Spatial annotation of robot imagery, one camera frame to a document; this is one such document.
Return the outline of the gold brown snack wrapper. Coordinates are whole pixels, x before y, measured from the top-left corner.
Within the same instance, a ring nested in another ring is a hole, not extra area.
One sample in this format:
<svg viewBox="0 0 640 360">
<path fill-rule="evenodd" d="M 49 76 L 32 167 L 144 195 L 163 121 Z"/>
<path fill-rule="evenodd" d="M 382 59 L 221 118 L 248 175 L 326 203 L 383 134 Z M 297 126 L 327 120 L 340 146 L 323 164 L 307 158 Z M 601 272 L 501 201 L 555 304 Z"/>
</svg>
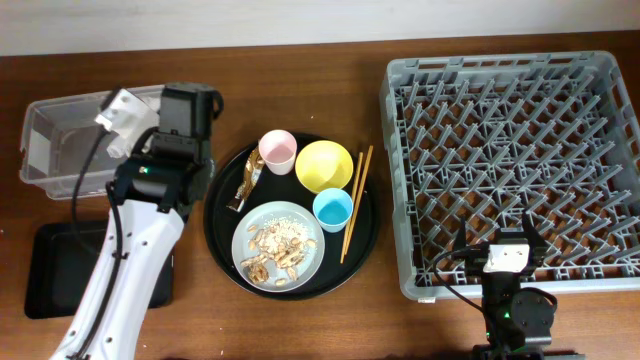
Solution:
<svg viewBox="0 0 640 360">
<path fill-rule="evenodd" d="M 234 198 L 227 204 L 227 208 L 240 212 L 246 204 L 251 192 L 257 185 L 265 166 L 265 161 L 256 147 L 249 155 L 243 172 L 242 182 L 239 185 Z"/>
</svg>

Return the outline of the pink plastic cup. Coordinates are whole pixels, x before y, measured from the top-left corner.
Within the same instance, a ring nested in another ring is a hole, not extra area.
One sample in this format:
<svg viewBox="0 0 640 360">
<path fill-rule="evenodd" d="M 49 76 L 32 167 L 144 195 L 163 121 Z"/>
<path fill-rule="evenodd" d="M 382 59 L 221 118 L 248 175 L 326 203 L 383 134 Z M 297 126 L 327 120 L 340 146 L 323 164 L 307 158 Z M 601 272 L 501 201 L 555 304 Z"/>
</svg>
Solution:
<svg viewBox="0 0 640 360">
<path fill-rule="evenodd" d="M 295 137 L 285 130 L 272 130 L 259 140 L 259 154 L 275 175 L 286 175 L 294 167 L 297 154 Z"/>
</svg>

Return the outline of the blue plastic cup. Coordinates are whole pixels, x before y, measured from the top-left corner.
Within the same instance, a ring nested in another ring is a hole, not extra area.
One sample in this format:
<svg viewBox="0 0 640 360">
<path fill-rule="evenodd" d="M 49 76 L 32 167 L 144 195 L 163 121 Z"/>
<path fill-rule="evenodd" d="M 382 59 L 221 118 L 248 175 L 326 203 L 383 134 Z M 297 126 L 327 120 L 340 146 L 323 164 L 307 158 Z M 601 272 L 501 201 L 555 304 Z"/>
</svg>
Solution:
<svg viewBox="0 0 640 360">
<path fill-rule="evenodd" d="M 312 211 L 322 229 L 329 233 L 342 231 L 352 210 L 351 196 L 342 189 L 329 188 L 316 195 Z"/>
</svg>

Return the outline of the peanut shells and rice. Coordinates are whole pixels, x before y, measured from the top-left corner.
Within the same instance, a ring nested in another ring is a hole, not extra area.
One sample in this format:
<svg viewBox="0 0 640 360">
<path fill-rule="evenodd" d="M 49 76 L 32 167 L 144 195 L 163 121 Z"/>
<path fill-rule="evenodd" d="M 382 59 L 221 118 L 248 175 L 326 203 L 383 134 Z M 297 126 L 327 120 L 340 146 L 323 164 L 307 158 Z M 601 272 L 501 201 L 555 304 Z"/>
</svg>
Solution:
<svg viewBox="0 0 640 360">
<path fill-rule="evenodd" d="M 250 225 L 248 233 L 248 248 L 257 254 L 240 265 L 248 271 L 249 282 L 254 285 L 273 280 L 276 287 L 282 287 L 297 281 L 301 277 L 299 266 L 317 248 L 309 229 L 286 217 L 269 220 L 263 226 Z"/>
</svg>

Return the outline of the grey round plate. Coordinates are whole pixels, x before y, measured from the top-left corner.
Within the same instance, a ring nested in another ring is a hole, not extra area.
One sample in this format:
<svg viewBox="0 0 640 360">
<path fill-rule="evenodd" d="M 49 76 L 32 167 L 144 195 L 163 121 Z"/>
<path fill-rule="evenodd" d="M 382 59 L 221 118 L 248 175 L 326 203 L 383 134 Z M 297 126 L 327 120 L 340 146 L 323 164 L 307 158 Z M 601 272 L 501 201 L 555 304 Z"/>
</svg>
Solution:
<svg viewBox="0 0 640 360">
<path fill-rule="evenodd" d="M 248 248 L 247 241 L 250 238 L 248 227 L 253 224 L 263 226 L 267 221 L 281 217 L 296 220 L 306 226 L 309 229 L 309 236 L 317 241 L 317 248 L 312 250 L 306 260 L 299 266 L 301 277 L 297 281 L 282 287 L 276 287 L 273 280 L 264 285 L 254 285 L 249 282 L 248 271 L 240 265 L 244 259 L 257 254 L 255 250 Z M 268 202 L 257 206 L 242 217 L 232 237 L 231 252 L 235 268 L 250 286 L 268 293 L 289 292 L 305 285 L 319 270 L 325 253 L 324 233 L 316 218 L 302 206 L 286 201 Z"/>
</svg>

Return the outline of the white napkin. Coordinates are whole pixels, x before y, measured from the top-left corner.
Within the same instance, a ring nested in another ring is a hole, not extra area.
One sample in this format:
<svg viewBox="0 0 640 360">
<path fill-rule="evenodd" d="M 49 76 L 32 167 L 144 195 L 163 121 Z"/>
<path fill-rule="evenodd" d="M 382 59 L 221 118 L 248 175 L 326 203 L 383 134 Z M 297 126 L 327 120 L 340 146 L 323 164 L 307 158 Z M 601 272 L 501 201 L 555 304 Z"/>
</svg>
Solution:
<svg viewBox="0 0 640 360">
<path fill-rule="evenodd" d="M 107 153 L 111 158 L 129 157 L 141 135 L 146 130 L 159 125 L 160 98 L 149 96 L 139 98 L 147 104 L 144 114 L 140 117 L 129 117 L 121 127 L 110 132 L 116 134 L 115 139 L 107 146 Z"/>
</svg>

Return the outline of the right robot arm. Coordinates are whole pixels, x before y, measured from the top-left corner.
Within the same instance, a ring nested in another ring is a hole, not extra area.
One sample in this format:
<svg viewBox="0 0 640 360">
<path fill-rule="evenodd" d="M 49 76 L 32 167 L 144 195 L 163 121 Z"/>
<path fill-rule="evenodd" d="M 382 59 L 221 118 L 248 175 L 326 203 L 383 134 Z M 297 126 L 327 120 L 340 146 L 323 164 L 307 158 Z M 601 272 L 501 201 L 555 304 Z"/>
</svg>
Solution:
<svg viewBox="0 0 640 360">
<path fill-rule="evenodd" d="M 527 215 L 520 229 L 500 229 L 494 241 L 476 245 L 466 242 L 466 221 L 460 221 L 452 257 L 464 262 L 466 276 L 480 280 L 488 341 L 473 347 L 473 359 L 545 357 L 558 301 L 544 290 L 524 288 L 521 280 L 543 265 L 547 249 Z"/>
</svg>

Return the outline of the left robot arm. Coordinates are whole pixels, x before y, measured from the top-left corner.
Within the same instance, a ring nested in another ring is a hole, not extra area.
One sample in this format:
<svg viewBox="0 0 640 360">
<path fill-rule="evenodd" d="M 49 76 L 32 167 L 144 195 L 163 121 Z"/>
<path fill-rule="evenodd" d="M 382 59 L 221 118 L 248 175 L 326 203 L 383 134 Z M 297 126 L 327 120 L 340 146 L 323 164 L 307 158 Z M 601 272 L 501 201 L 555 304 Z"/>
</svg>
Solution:
<svg viewBox="0 0 640 360">
<path fill-rule="evenodd" d="M 112 91 L 95 118 L 100 134 L 136 140 L 105 185 L 110 212 L 100 255 L 56 359 L 131 359 L 162 267 L 194 204 L 214 178 L 212 124 L 221 93 L 174 82 L 153 108 L 125 88 Z"/>
</svg>

